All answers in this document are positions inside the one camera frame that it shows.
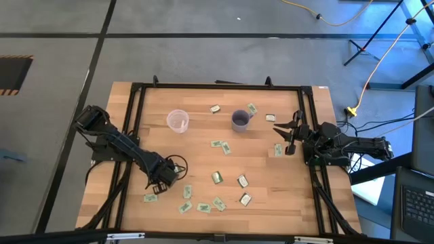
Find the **tripod leg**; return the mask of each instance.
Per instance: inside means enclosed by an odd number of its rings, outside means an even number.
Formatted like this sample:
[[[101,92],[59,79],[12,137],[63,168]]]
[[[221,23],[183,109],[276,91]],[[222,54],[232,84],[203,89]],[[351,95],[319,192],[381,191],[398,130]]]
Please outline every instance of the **tripod leg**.
[[[357,47],[357,50],[361,50],[361,49],[363,49],[361,46],[359,46],[359,44],[357,44],[356,42],[354,42],[353,40],[349,40],[354,46],[356,46]]]
[[[363,52],[363,50],[362,50],[362,49],[359,49],[359,51],[357,51],[357,53],[355,53],[355,54],[353,55],[353,57],[351,57],[350,59],[348,59],[348,61],[346,61],[346,62],[344,63],[344,66],[348,65],[351,61],[353,61],[353,59],[355,59],[355,57],[357,57],[361,52]]]

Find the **laptop keyboard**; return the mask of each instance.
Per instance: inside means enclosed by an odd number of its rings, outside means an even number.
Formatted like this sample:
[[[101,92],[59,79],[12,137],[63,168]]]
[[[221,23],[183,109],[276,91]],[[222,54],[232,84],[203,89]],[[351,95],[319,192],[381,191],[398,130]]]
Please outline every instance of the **laptop keyboard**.
[[[404,216],[434,228],[434,196],[424,190],[404,187]]]

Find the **paper money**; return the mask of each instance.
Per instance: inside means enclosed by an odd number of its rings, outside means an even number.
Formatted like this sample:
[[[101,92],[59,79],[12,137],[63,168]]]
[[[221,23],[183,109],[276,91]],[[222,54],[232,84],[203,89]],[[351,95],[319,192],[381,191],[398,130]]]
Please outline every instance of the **paper money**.
[[[250,112],[252,114],[256,114],[258,112],[258,110],[256,109],[256,107],[253,104],[247,104],[247,107],[250,109]]]
[[[211,213],[211,205],[206,203],[199,203],[197,205],[197,211],[201,211],[203,213]]]
[[[212,204],[217,207],[218,211],[223,211],[226,208],[226,205],[223,203],[222,199],[219,199],[218,197],[212,201]]]
[[[227,142],[222,142],[222,148],[225,155],[231,153],[231,148],[229,147],[229,144]]]
[[[220,111],[220,106],[219,105],[214,105],[210,108],[211,113],[217,113],[218,111]]]
[[[274,144],[274,157],[282,157],[282,145]]]
[[[275,122],[276,121],[276,115],[266,114],[265,120]]]
[[[214,181],[215,184],[218,184],[218,183],[220,183],[220,182],[223,181],[223,178],[220,175],[220,172],[218,172],[218,171],[212,173],[211,178],[212,178],[212,180]]]
[[[248,193],[244,193],[239,202],[244,205],[244,207],[247,207],[247,204],[249,204],[250,200],[252,200],[252,196],[250,196]]]
[[[184,186],[184,194],[183,194],[183,196],[184,196],[185,199],[190,199],[191,198],[191,190],[192,190],[191,185],[185,185]]]
[[[157,195],[154,195],[154,194],[146,194],[146,195],[143,197],[143,201],[144,201],[145,203],[150,203],[150,202],[153,202],[153,201],[158,201],[158,196],[157,196]]]
[[[223,141],[211,141],[211,147],[220,147],[222,146]]]
[[[237,181],[238,181],[238,184],[239,184],[242,188],[244,188],[244,187],[246,187],[246,186],[249,185],[249,182],[247,181],[247,179],[245,178],[244,175],[240,175],[240,176],[237,178]]]
[[[184,203],[181,207],[179,207],[180,214],[185,213],[186,211],[190,210],[190,208],[193,206],[190,201],[187,201]]]

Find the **cable plug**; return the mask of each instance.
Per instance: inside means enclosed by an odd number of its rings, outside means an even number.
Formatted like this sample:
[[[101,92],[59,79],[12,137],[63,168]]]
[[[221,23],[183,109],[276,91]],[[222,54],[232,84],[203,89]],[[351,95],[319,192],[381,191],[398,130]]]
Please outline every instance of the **cable plug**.
[[[356,110],[357,110],[356,108],[347,107],[346,109],[344,109],[344,112],[347,116],[356,117],[357,116]]]

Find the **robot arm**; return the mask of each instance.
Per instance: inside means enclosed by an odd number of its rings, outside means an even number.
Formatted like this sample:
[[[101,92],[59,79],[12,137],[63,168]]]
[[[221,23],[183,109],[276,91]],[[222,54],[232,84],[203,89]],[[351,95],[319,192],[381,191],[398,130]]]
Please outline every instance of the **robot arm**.
[[[275,124],[276,127],[292,129],[290,132],[274,128],[290,145],[286,147],[286,155],[293,155],[296,146],[294,141],[302,142],[304,159],[308,165],[351,164],[349,153],[367,154],[375,159],[389,160],[393,157],[390,142],[385,137],[358,138],[343,134],[339,127],[324,122],[317,131],[309,129],[307,124],[298,125],[301,111],[294,113],[293,121],[287,124]]]
[[[171,187],[178,179],[171,159],[164,159],[156,152],[142,150],[110,123],[109,114],[100,107],[87,106],[75,119],[74,127],[81,134],[102,137],[109,146],[134,161],[148,176],[149,183],[159,186],[154,188],[155,194],[167,190],[165,186]]]

